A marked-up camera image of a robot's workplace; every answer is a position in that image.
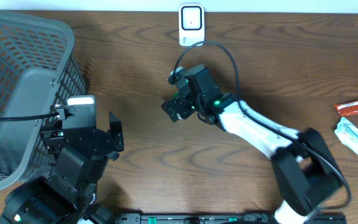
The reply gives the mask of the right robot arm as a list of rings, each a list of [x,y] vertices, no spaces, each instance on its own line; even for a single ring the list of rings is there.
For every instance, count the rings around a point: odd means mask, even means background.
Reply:
[[[319,132],[287,128],[254,111],[245,101],[223,93],[210,76],[173,75],[177,94],[162,104],[174,122],[196,113],[203,122],[239,136],[267,156],[273,168],[281,206],[277,223],[306,223],[341,187],[349,188]]]

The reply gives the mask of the teal tissue packet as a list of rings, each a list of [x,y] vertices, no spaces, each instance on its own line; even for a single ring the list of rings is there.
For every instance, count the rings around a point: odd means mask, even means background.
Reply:
[[[335,135],[343,143],[358,155],[358,128],[348,119],[342,117],[334,130]]]

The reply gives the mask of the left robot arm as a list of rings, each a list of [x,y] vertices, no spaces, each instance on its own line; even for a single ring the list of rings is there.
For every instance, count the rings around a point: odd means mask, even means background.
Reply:
[[[39,169],[5,200],[0,223],[77,223],[98,220],[97,183],[109,161],[124,150],[122,123],[109,114],[109,129],[96,127],[96,107],[59,106],[59,119],[40,136],[55,163]]]

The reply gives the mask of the red chocolate bar wrapper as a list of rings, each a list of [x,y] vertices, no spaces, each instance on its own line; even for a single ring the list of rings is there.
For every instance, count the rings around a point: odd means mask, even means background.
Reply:
[[[358,115],[358,100],[348,103],[336,104],[334,109],[341,117]]]

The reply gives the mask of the white bottle green cap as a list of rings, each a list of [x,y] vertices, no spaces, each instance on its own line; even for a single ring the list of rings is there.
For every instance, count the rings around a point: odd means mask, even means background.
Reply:
[[[179,79],[181,78],[181,75],[184,71],[183,67],[177,67],[176,69],[174,69],[170,76],[167,78],[167,82],[172,86],[174,84],[176,84],[177,81],[179,81]]]

